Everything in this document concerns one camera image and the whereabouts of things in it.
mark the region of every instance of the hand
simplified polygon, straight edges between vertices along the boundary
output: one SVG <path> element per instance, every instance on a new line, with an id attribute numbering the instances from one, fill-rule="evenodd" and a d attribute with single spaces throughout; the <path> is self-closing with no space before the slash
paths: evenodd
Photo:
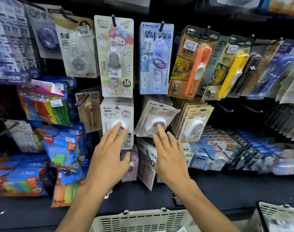
<path id="1" fill-rule="evenodd" d="M 175 192 L 175 189 L 177 190 L 190 179 L 184 147 L 170 132 L 166 135 L 161 125 L 157 127 L 160 137 L 157 134 L 152 134 L 157 148 L 157 162 L 154 169 L 160 179 Z"/>
<path id="2" fill-rule="evenodd" d="M 95 147 L 86 181 L 91 191 L 102 191 L 106 194 L 117 184 L 130 167 L 130 152 L 120 161 L 121 145 L 126 137 L 127 129 L 119 135 L 121 122 L 106 131 L 100 143 Z"/>

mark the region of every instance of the calculator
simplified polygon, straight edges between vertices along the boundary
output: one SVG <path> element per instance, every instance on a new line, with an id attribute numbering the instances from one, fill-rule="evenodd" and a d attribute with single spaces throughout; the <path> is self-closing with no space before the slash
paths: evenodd
<path id="1" fill-rule="evenodd" d="M 210 159 L 207 154 L 196 152 L 192 158 L 190 167 L 195 169 L 207 170 L 210 165 L 210 163 L 208 163 L 209 160 Z"/>

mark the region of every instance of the person's left hand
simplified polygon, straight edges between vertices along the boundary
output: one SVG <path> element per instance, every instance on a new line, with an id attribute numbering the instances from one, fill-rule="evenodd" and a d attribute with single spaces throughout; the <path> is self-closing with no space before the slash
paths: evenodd
<path id="1" fill-rule="evenodd" d="M 112 129 L 107 130 L 95 147 L 83 184 L 92 192 L 100 191 L 105 195 L 129 170 L 130 152 L 126 153 L 123 161 L 120 160 L 121 145 L 127 135 L 127 129 L 118 135 L 120 127 L 121 122 L 118 122 Z"/>

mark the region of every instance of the purple correction tape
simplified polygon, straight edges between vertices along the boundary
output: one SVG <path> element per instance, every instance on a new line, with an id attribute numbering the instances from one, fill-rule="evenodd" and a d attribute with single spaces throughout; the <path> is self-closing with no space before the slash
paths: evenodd
<path id="1" fill-rule="evenodd" d="M 38 31 L 38 39 L 40 40 L 41 44 L 50 50 L 59 49 L 59 40 L 58 35 L 55 29 L 42 27 Z"/>

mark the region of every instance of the orange paper clip dispenser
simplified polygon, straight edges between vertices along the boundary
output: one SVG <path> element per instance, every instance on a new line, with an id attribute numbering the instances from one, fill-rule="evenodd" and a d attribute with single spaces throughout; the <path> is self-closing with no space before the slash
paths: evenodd
<path id="1" fill-rule="evenodd" d="M 201 44 L 198 47 L 197 57 L 195 58 L 187 84 L 186 96 L 194 97 L 212 51 L 213 50 L 207 44 Z"/>

